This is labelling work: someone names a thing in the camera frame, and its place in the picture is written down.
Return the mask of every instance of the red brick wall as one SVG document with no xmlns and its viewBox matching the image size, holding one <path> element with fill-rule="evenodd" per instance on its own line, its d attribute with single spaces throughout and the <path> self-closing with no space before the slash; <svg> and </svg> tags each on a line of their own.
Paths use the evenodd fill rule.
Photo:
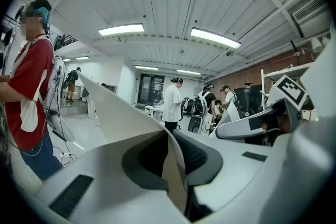
<svg viewBox="0 0 336 224">
<path fill-rule="evenodd" d="M 307 48 L 311 51 L 310 43 L 298 48 L 301 52 L 301 55 L 299 56 L 300 65 L 312 62 L 311 54 L 308 51 L 305 51 L 305 54 L 303 55 L 301 48 Z M 318 55 L 314 54 L 312 51 L 311 53 L 314 59 L 316 59 Z M 218 99 L 224 100 L 226 94 L 219 91 L 223 85 L 229 85 L 231 90 L 233 91 L 237 88 L 246 87 L 244 83 L 248 82 L 252 83 L 252 85 L 259 85 L 261 84 L 261 69 L 263 69 L 266 73 L 270 73 L 284 69 L 288 67 L 291 63 L 294 66 L 298 65 L 296 57 L 293 55 L 293 50 L 284 52 L 270 59 L 257 63 L 256 65 L 250 66 L 246 69 L 211 81 L 211 83 L 215 86 L 213 93 Z M 271 81 L 269 79 L 265 80 L 265 87 L 266 92 L 269 92 L 271 87 Z"/>
</svg>

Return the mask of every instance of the white floor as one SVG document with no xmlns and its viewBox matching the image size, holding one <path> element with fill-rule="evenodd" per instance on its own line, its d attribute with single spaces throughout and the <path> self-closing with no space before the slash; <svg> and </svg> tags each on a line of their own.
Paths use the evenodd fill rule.
<svg viewBox="0 0 336 224">
<path fill-rule="evenodd" d="M 106 144 L 106 139 L 102 133 L 101 128 L 99 127 L 99 119 L 89 119 L 86 117 L 86 115 L 75 115 L 73 117 L 85 118 L 74 119 L 64 117 L 65 122 L 68 124 L 69 128 L 73 132 L 73 135 L 75 136 L 74 142 L 67 142 L 67 146 L 72 154 L 79 158 L 81 155 L 91 150 L 92 148 Z M 183 117 L 183 120 L 178 123 L 182 131 L 187 131 L 189 121 L 190 118 L 185 116 Z M 52 133 L 50 128 L 49 134 L 54 146 L 54 155 L 60 160 L 61 150 L 65 154 L 69 151 L 67 150 L 64 140 Z M 24 163 L 18 149 L 10 146 L 9 151 L 12 157 L 12 167 L 15 182 L 26 191 L 34 194 L 42 186 L 41 181 Z M 62 159 L 62 162 L 67 166 L 71 165 L 72 160 L 70 160 L 68 156 L 65 156 Z"/>
</svg>

